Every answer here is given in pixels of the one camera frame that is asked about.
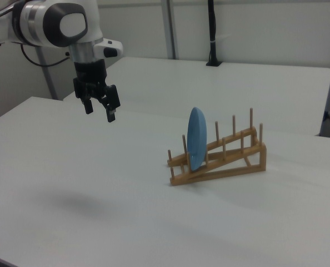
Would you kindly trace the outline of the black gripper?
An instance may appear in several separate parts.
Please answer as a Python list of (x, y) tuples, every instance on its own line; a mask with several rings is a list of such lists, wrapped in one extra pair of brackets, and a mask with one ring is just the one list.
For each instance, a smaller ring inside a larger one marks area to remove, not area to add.
[(104, 60), (90, 63), (74, 63), (76, 78), (73, 86), (76, 98), (84, 105), (86, 114), (93, 112), (91, 98), (97, 99), (105, 108), (108, 122), (113, 122), (116, 109), (121, 106), (115, 85), (107, 86)]

